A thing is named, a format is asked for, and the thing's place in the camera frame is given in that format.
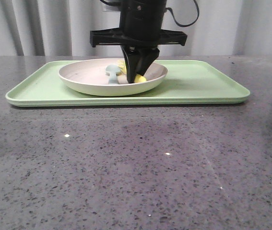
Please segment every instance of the granite countertop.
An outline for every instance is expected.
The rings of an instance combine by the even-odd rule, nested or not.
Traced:
[[[21,109],[43,64],[0,57],[0,230],[272,229],[272,56],[203,60],[245,103]]]

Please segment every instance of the yellow object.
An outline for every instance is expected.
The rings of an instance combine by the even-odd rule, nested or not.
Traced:
[[[118,67],[121,69],[121,73],[127,74],[126,65],[124,61],[117,61]],[[140,74],[137,74],[135,77],[135,83],[145,82],[147,81],[146,78]]]

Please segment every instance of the plate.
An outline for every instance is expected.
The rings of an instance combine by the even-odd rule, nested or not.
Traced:
[[[106,67],[117,64],[118,58],[91,59],[68,64],[59,70],[61,80],[71,89],[96,96],[126,96],[151,90],[165,78],[168,70],[153,63],[145,73],[146,82],[128,84],[126,75],[118,75],[117,85],[108,85]]]

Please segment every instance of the light blue spoon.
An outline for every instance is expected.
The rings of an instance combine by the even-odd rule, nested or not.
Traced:
[[[108,85],[117,85],[117,74],[121,72],[121,69],[116,65],[109,65],[106,67],[106,73],[109,73]]]

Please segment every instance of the light green tray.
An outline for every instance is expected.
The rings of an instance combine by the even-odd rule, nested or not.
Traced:
[[[133,104],[236,104],[250,91],[203,61],[157,60],[168,68],[165,80],[156,88],[124,97],[91,96],[71,90],[58,71],[75,61],[45,64],[6,94],[19,107],[133,105]]]

